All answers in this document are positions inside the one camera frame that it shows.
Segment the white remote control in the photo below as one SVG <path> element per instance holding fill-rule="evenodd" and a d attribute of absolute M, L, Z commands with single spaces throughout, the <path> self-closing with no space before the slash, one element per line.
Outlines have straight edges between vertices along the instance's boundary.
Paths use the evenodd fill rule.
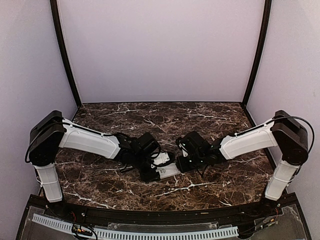
<path fill-rule="evenodd" d="M 157 167 L 156 172 L 159 173 L 159 177 L 161 180 L 181 173 L 175 163 L 171 163 L 164 167 Z"/>

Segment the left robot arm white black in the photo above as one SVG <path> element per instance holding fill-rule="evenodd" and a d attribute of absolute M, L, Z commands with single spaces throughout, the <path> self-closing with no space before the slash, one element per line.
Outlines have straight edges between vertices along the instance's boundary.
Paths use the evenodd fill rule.
<path fill-rule="evenodd" d="M 103 133 L 78 125 L 54 110 L 30 131 L 24 161 L 33 165 L 51 210 L 67 218 L 70 206 L 63 201 L 63 192 L 56 171 L 55 159 L 62 149 L 72 149 L 131 166 L 138 170 L 142 181 L 160 179 L 152 161 L 160 155 L 161 147 L 150 133 L 131 137 L 125 133 Z"/>

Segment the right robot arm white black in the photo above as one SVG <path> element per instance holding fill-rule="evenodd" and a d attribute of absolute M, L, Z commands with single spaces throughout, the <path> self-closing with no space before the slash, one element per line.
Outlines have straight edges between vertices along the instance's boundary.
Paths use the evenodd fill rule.
<path fill-rule="evenodd" d="M 177 158 L 178 169 L 185 173 L 224 163 L 261 149 L 278 147 L 281 160 L 265 188 L 264 199 L 255 205 L 255 213 L 266 217 L 274 210 L 274 201 L 281 197 L 287 185 L 308 160 L 314 146 L 315 141 L 309 140 L 307 129 L 300 123 L 305 121 L 284 110 L 278 110 L 266 122 L 218 138 L 213 143 L 209 143 L 198 132 L 191 131 L 176 140 L 176 145 L 182 151 L 182 155 Z"/>

